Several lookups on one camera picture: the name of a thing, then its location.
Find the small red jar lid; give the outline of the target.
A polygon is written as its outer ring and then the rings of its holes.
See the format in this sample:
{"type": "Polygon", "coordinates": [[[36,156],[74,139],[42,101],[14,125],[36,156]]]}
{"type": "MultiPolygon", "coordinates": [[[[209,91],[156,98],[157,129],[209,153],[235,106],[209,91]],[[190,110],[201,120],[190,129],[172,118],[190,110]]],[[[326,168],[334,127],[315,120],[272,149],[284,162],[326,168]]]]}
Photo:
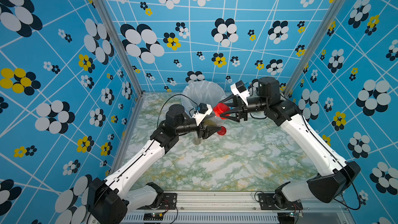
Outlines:
{"type": "Polygon", "coordinates": [[[218,135],[224,136],[227,133],[227,130],[224,126],[220,127],[220,130],[217,132],[218,135]]]}

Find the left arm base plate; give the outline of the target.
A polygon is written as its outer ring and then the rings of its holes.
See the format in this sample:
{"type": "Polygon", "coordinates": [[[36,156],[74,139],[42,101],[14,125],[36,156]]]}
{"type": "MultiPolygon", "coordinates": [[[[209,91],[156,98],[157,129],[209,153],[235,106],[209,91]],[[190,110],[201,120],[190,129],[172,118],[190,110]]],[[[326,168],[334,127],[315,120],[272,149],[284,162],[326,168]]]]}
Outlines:
{"type": "Polygon", "coordinates": [[[139,210],[174,210],[177,203],[177,193],[163,193],[160,197],[156,197],[155,201],[149,206],[142,206],[139,210]]]}

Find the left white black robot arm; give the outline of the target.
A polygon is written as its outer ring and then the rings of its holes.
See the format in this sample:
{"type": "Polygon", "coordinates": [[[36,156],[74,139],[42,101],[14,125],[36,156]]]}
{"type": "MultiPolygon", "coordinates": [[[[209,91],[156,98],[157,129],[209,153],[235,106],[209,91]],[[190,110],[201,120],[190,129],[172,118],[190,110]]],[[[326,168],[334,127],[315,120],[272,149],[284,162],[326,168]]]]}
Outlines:
{"type": "Polygon", "coordinates": [[[126,164],[105,179],[94,179],[88,188],[87,224],[119,224],[127,213],[141,207],[158,208],[163,200],[163,189],[155,183],[147,183],[132,190],[136,181],[179,141],[180,136],[196,133],[207,139],[220,131],[220,127],[203,124],[211,115],[212,107],[201,103],[193,116],[187,115],[184,107],[174,104],[169,107],[165,120],[160,122],[144,147],[126,164]]]}

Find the clear jar of mung beans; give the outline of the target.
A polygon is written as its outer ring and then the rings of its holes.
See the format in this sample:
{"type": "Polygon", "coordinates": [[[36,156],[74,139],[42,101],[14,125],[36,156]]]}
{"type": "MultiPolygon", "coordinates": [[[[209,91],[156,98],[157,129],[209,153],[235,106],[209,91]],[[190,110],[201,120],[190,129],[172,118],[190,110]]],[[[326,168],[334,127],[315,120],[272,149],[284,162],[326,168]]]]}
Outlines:
{"type": "Polygon", "coordinates": [[[251,127],[243,127],[238,136],[238,142],[243,145],[247,144],[252,138],[252,128],[251,127]]]}

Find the clear jar large red lid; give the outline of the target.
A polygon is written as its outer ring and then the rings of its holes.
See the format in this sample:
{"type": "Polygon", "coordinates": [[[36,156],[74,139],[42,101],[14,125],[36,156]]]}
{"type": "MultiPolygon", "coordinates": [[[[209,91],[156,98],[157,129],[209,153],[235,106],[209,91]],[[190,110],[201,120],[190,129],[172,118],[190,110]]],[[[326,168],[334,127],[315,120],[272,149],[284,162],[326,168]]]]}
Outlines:
{"type": "Polygon", "coordinates": [[[221,131],[221,127],[223,126],[224,120],[218,117],[214,112],[211,112],[208,116],[206,116],[203,120],[204,128],[214,129],[217,128],[217,132],[221,131]]]}

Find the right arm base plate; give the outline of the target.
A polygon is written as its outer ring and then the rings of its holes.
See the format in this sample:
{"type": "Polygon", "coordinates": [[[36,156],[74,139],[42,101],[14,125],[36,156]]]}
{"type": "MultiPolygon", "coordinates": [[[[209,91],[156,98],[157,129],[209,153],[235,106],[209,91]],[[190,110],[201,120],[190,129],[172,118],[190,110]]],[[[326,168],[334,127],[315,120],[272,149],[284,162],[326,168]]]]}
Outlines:
{"type": "Polygon", "coordinates": [[[257,191],[254,196],[255,200],[260,204],[261,210],[281,210],[298,212],[303,209],[300,200],[289,202],[280,197],[278,194],[263,193],[257,191]]]}

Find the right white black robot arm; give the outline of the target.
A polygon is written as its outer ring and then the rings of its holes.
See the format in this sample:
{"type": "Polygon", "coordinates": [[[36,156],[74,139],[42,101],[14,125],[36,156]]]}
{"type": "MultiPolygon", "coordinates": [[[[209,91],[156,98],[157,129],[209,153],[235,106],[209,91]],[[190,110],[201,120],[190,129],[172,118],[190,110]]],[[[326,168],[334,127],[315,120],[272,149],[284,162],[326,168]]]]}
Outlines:
{"type": "Polygon", "coordinates": [[[317,169],[316,176],[296,183],[287,182],[275,190],[274,201],[279,209],[311,198],[330,203],[354,186],[353,181],[361,171],[359,165],[346,161],[310,127],[299,107],[280,94],[278,80],[260,78],[257,96],[250,95],[243,81],[231,85],[231,92],[220,101],[223,108],[219,117],[240,122],[246,121],[251,113],[263,112],[298,143],[317,169]]]}

